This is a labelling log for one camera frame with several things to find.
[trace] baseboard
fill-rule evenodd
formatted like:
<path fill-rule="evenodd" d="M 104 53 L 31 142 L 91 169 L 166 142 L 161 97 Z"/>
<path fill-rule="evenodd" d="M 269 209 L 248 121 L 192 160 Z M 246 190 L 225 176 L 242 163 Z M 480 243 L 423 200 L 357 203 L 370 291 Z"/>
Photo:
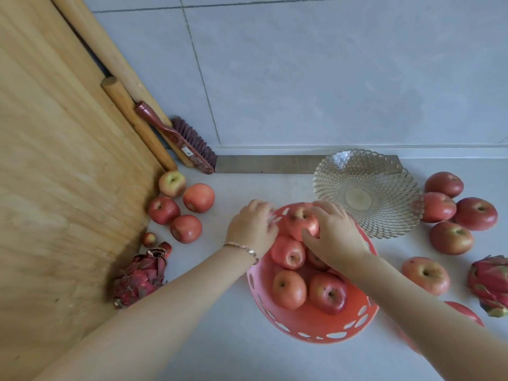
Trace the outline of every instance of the baseboard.
<path fill-rule="evenodd" d="M 400 159 L 484 158 L 508 159 L 508 145 L 467 146 L 219 146 L 213 147 L 217 155 L 329 155 L 349 148 L 361 148 Z"/>

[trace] wooden stick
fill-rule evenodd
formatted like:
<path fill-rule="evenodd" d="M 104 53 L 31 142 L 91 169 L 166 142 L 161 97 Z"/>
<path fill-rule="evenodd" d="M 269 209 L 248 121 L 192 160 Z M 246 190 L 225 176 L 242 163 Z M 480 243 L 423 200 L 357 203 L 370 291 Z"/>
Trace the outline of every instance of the wooden stick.
<path fill-rule="evenodd" d="M 178 169 L 173 158 L 168 151 L 162 146 L 161 142 L 153 133 L 152 129 L 134 112 L 133 102 L 123 84 L 116 77 L 105 78 L 101 82 L 101 87 L 105 90 L 111 100 L 116 104 L 117 108 L 122 112 L 127 121 L 132 125 L 139 137 L 145 142 L 149 150 L 154 154 L 166 171 L 174 171 Z"/>
<path fill-rule="evenodd" d="M 81 38 L 85 40 L 86 44 L 94 51 L 99 60 L 113 76 L 116 76 L 122 82 L 132 99 L 135 102 L 147 102 L 160 117 L 161 121 L 172 127 L 173 123 L 171 123 L 145 85 L 139 80 L 136 72 L 130 67 L 120 50 L 113 43 L 102 25 L 99 24 L 93 13 L 87 8 L 83 0 L 52 1 L 80 34 Z M 167 138 L 165 139 L 184 165 L 194 167 L 194 163 L 182 150 Z"/>

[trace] clear glass bowl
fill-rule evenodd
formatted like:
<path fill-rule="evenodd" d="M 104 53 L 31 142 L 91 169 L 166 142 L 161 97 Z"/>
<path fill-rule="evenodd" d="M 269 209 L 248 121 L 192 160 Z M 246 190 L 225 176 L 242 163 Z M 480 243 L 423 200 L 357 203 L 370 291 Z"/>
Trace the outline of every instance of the clear glass bowl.
<path fill-rule="evenodd" d="M 373 151 L 328 155 L 314 172 L 314 193 L 343 206 L 371 238 L 404 235 L 423 215 L 422 192 L 413 176 Z"/>

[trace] brush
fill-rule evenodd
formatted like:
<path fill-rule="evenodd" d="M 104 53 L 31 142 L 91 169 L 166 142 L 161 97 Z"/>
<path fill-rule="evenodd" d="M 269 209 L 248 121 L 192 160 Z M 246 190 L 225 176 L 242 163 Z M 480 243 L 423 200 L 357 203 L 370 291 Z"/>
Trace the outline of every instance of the brush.
<path fill-rule="evenodd" d="M 145 102 L 137 103 L 134 111 L 141 119 L 160 129 L 202 172 L 212 174 L 215 171 L 217 155 L 185 120 L 178 116 L 172 118 L 171 128 L 162 123 L 155 111 Z"/>

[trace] dragon fruit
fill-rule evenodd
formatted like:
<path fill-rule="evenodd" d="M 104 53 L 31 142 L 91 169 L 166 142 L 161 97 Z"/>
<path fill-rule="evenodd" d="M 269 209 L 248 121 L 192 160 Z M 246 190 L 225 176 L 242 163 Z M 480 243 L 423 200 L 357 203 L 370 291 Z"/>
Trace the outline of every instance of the dragon fruit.
<path fill-rule="evenodd" d="M 116 309 L 131 306 L 163 285 L 166 259 L 171 250 L 171 245 L 163 242 L 158 247 L 135 256 L 132 262 L 113 278 Z"/>
<path fill-rule="evenodd" d="M 489 316 L 508 315 L 508 258 L 487 256 L 473 263 L 467 285 Z"/>

